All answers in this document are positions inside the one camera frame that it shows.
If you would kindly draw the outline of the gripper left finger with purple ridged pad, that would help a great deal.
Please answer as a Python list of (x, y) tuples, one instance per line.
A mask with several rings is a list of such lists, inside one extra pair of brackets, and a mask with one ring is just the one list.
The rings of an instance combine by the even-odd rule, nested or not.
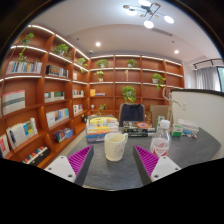
[(57, 157), (45, 168), (45, 171), (75, 183), (78, 186), (82, 186), (93, 155), (94, 147), (90, 145), (69, 155), (68, 157)]

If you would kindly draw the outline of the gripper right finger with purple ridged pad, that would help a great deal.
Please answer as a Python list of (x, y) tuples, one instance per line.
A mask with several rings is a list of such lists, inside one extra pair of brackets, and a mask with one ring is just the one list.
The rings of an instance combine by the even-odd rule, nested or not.
[(144, 185), (180, 170), (180, 167), (169, 157), (158, 157), (137, 145), (133, 146), (133, 156)]

